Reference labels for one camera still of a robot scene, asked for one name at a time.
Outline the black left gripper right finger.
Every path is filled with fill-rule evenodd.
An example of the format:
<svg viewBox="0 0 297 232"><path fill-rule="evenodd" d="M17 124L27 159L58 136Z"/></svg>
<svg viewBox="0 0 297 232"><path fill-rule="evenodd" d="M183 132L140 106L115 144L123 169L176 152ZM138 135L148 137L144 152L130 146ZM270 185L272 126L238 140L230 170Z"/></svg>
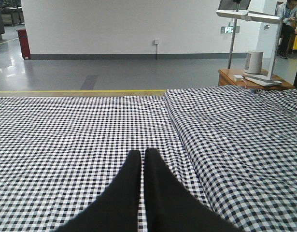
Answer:
<svg viewBox="0 0 297 232"><path fill-rule="evenodd" d="M144 202L150 232L240 231L193 197L155 148L145 151Z"/></svg>

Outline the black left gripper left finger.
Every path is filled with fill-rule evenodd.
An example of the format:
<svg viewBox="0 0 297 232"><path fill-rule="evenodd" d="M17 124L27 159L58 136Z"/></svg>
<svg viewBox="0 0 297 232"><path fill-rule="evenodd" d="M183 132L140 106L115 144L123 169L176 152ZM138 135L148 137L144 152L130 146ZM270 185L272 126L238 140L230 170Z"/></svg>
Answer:
<svg viewBox="0 0 297 232"><path fill-rule="evenodd" d="M57 232L136 232L141 192L141 153L130 150L118 174L83 212Z"/></svg>

